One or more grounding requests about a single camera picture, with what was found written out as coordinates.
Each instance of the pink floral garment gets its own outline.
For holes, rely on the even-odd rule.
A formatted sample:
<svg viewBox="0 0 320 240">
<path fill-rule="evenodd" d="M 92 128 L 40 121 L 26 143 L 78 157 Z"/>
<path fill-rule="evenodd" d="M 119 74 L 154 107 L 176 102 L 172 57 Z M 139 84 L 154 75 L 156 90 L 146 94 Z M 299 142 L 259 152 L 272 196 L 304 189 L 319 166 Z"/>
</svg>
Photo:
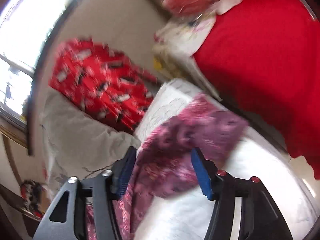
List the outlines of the pink floral garment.
<svg viewBox="0 0 320 240">
<path fill-rule="evenodd" d="M 206 159 L 221 168 L 246 126 L 244 119 L 219 111 L 199 95 L 157 127 L 141 146 L 127 192 L 114 201 L 123 240 L 134 238 L 154 196 L 166 198 L 198 185 L 192 148 L 199 147 Z"/>
</svg>

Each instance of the mattress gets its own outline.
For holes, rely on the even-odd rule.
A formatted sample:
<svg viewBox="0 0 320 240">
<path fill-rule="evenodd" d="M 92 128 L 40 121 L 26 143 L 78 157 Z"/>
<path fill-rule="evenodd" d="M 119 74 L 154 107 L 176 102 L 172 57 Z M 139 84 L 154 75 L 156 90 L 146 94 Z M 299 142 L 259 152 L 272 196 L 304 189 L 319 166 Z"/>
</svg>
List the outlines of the mattress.
<svg viewBox="0 0 320 240">
<path fill-rule="evenodd" d="M 150 132 L 171 116 L 178 114 L 201 90 L 181 79 L 164 84 L 149 107 L 135 136 L 144 141 Z M 209 98 L 219 109 L 224 106 Z M 285 158 L 253 128 L 244 136 L 224 168 L 232 176 L 249 179 L 257 176 L 277 203 L 293 239 L 300 240 L 309 232 L 320 212 L 306 186 L 295 176 Z M 162 199 L 155 197 L 135 239 L 204 239 L 214 207 L 201 189 Z M 236 198 L 231 239 L 238 239 L 241 198 Z"/>
</svg>

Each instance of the red screw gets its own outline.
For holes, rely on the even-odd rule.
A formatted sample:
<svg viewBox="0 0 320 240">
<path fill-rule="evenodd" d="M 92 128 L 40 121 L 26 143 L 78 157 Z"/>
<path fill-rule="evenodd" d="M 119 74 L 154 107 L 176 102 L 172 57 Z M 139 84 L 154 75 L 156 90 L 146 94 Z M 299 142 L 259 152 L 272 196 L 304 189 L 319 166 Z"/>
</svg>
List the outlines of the red screw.
<svg viewBox="0 0 320 240">
<path fill-rule="evenodd" d="M 227 173 L 226 173 L 226 171 L 224 171 L 224 170 L 218 170 L 218 171 L 217 171 L 217 174 L 218 174 L 219 176 L 225 176 Z"/>
<path fill-rule="evenodd" d="M 259 182 L 260 182 L 260 179 L 259 179 L 258 177 L 255 177 L 255 176 L 251 177 L 250 179 L 251 179 L 251 181 L 253 181 L 254 183 L 259 183 Z"/>
</svg>

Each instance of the silver screw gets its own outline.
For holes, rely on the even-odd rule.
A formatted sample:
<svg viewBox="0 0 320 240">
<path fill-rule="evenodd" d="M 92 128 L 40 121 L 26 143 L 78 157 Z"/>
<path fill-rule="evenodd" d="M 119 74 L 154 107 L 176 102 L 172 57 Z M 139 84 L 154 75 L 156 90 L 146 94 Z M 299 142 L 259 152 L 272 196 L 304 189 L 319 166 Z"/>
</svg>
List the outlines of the silver screw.
<svg viewBox="0 0 320 240">
<path fill-rule="evenodd" d="M 109 177 L 112 175 L 112 170 L 105 170 L 103 173 L 102 173 L 102 176 L 105 176 L 105 177 Z"/>
<path fill-rule="evenodd" d="M 76 183 L 78 181 L 78 178 L 77 177 L 70 177 L 69 179 L 68 179 L 68 182 L 69 183 Z"/>
</svg>

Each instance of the window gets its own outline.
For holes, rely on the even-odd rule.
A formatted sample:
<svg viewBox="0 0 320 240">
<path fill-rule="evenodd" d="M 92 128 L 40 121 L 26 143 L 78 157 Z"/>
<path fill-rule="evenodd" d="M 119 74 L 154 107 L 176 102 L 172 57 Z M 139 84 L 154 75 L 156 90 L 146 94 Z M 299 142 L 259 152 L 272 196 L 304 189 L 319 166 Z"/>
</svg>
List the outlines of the window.
<svg viewBox="0 0 320 240">
<path fill-rule="evenodd" d="M 0 15 L 0 112 L 24 122 L 23 105 L 42 48 L 72 0 L 11 0 Z"/>
</svg>

